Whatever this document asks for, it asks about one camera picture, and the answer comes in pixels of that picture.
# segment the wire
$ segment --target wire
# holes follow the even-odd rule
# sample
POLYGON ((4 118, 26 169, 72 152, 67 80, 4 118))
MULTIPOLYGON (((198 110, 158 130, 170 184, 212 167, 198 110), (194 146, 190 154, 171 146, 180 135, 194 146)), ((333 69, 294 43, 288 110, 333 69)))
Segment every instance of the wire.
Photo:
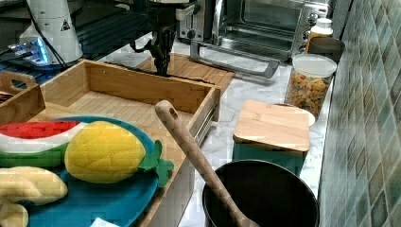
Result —
POLYGON ((29 57, 29 56, 32 56, 32 55, 33 55, 32 52, 26 52, 26 53, 24 53, 24 54, 22 54, 20 56, 15 57, 15 58, 1 60, 0 62, 19 60, 19 59, 23 59, 23 58, 26 58, 26 57, 29 57))
POLYGON ((7 54, 9 52, 11 52, 10 49, 4 50, 4 51, 0 52, 0 56, 3 56, 3 55, 5 55, 5 54, 7 54))
POLYGON ((49 47, 49 49, 51 50, 51 52, 53 53, 54 57, 56 57, 57 61, 59 62, 59 64, 61 65, 61 68, 68 68, 67 64, 65 63, 65 61, 62 59, 62 57, 60 56, 60 54, 56 51, 56 49, 54 49, 53 45, 50 44, 50 42, 45 38, 45 36, 43 35, 43 33, 41 32, 41 30, 39 29, 38 24, 35 21, 35 18, 33 17, 32 11, 30 10, 30 5, 26 2, 26 8, 27 11, 30 15, 30 18, 32 20, 32 24, 35 26, 36 31, 38 31, 39 35, 42 37, 42 39, 44 40, 44 42, 46 43, 46 45, 49 47))

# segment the wooden spoon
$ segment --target wooden spoon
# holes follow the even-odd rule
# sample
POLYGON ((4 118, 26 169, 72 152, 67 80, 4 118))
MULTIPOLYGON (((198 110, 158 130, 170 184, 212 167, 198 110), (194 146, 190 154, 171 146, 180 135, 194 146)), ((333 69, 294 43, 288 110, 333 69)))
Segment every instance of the wooden spoon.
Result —
POLYGON ((200 147, 195 142, 194 137, 189 130, 183 125, 177 111, 168 101, 161 101, 156 104, 155 111, 160 120, 171 133, 174 140, 188 157, 189 161, 194 165, 195 169, 200 173, 206 184, 212 189, 216 197, 227 206, 230 215, 234 219, 238 227, 259 227, 253 220, 247 218, 236 206, 224 184, 210 166, 200 147))

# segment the oven handle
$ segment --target oven handle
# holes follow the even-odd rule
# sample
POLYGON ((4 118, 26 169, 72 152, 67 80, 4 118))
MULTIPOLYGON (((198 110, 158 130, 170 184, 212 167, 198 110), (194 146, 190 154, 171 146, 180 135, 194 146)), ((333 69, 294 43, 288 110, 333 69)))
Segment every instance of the oven handle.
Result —
MULTIPOLYGON (((218 47, 214 47, 213 45, 207 45, 207 47, 218 49, 218 47)), ((280 62, 277 60, 266 60, 269 65, 268 65, 268 67, 266 67, 265 71, 263 71, 263 72, 253 71, 253 70, 236 67, 231 64, 227 64, 227 63, 223 63, 223 62, 219 62, 219 61, 208 60, 201 56, 200 51, 201 51, 201 45, 198 43, 192 42, 191 47, 190 47, 190 57, 194 61, 199 61, 201 63, 221 67, 224 69, 230 69, 235 72, 240 72, 243 74, 260 76, 260 77, 264 77, 267 79, 271 79, 273 77, 274 73, 277 71, 278 66, 280 65, 280 62)))

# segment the white countertop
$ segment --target white countertop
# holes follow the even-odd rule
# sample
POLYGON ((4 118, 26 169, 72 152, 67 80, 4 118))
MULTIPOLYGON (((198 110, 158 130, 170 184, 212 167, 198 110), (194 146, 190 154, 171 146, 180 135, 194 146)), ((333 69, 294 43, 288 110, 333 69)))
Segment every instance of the white countertop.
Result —
MULTIPOLYGON (((148 39, 150 39, 150 35, 138 39, 137 46, 144 45, 148 39)), ((189 55, 189 45, 176 42, 173 46, 173 52, 189 55)), ((203 54, 206 58, 227 61, 235 66, 253 70, 263 71, 267 66, 264 62, 246 60, 212 50, 207 50, 203 54)), ((130 46, 126 45, 100 61, 121 63, 133 67, 149 56, 150 53, 148 51, 141 54, 134 53, 130 46)), ((213 168, 218 168, 232 160, 233 132, 244 101, 251 99, 265 103, 284 103, 290 70, 291 66, 280 65, 272 79, 236 74, 234 80, 221 97, 219 121, 213 123, 211 130, 201 145, 202 151, 213 168)), ((310 127, 310 149, 300 176, 311 188, 316 198, 318 197, 322 169, 324 137, 331 90, 330 87, 319 120, 310 127)), ((196 173, 194 192, 186 207, 180 227, 204 227, 205 215, 201 204, 203 186, 204 180, 196 173)))

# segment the tile backsplash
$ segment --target tile backsplash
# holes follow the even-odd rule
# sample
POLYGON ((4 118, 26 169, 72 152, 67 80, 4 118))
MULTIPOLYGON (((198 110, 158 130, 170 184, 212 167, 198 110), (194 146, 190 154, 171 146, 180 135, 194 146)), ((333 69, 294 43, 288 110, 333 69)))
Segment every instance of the tile backsplash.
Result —
POLYGON ((323 157, 321 226, 401 226, 401 0, 356 0, 323 157))

